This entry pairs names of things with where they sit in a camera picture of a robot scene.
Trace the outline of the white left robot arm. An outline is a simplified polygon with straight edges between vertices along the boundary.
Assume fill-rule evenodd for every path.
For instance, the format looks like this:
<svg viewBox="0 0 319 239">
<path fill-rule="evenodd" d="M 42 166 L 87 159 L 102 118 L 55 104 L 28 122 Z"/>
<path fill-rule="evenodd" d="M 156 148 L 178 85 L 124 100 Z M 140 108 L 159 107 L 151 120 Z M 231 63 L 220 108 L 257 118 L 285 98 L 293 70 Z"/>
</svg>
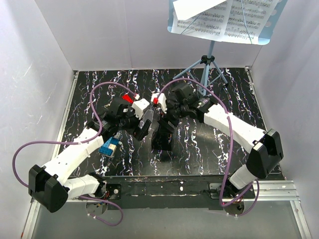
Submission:
<svg viewBox="0 0 319 239">
<path fill-rule="evenodd" d="M 54 213 L 62 208 L 68 199 L 91 195 L 102 199 L 107 193 L 106 181 L 96 173 L 70 178 L 72 172 L 99 149 L 118 131 L 125 130 L 138 141 L 149 133 L 151 121 L 139 127 L 144 112 L 149 106 L 146 99 L 133 103 L 114 98 L 107 108 L 100 110 L 75 139 L 76 144 L 64 149 L 57 157 L 43 166 L 34 165 L 28 176 L 29 195 Z"/>
</svg>

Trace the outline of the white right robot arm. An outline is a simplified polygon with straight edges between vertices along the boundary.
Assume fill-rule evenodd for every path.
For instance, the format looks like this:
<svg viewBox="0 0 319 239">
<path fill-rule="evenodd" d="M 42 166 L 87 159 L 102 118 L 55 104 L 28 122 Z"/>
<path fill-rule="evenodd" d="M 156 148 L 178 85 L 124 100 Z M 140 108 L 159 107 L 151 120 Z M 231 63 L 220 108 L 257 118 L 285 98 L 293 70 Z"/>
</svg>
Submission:
<svg viewBox="0 0 319 239">
<path fill-rule="evenodd" d="M 244 165 L 227 176 L 221 188 L 227 196 L 235 197 L 240 190 L 256 179 L 265 179 L 283 159 L 282 143 L 277 131 L 254 127 L 232 113 L 226 113 L 213 96 L 199 96 L 187 83 L 172 89 L 174 97 L 154 93 L 152 103 L 159 105 L 159 127 L 152 136 L 152 148 L 172 150 L 172 134 L 179 120 L 185 117 L 198 120 L 230 136 L 249 154 Z"/>
</svg>

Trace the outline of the clear plastic metronome cover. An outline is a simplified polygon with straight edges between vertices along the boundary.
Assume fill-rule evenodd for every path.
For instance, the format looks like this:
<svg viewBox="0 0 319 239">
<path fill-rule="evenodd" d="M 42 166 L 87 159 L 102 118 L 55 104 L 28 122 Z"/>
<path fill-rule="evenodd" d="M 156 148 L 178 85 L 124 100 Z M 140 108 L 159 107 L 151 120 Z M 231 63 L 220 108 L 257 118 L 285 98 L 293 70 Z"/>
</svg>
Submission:
<svg viewBox="0 0 319 239">
<path fill-rule="evenodd" d="M 144 112 L 144 115 L 143 115 L 143 117 L 142 117 L 142 119 L 140 121 L 139 127 L 142 128 L 147 120 L 150 120 L 151 122 L 153 122 L 154 114 L 155 114 L 155 112 L 154 112 L 153 109 L 147 109 Z"/>
</svg>

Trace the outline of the black metronome body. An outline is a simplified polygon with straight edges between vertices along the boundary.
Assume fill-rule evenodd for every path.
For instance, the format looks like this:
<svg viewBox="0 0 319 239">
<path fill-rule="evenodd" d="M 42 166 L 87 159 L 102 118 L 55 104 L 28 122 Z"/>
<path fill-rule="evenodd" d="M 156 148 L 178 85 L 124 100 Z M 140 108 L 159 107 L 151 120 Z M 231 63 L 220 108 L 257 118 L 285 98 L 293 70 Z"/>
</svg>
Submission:
<svg viewBox="0 0 319 239">
<path fill-rule="evenodd" d="M 151 147 L 152 150 L 172 151 L 173 149 L 174 132 L 161 132 L 158 127 L 152 134 Z"/>
</svg>

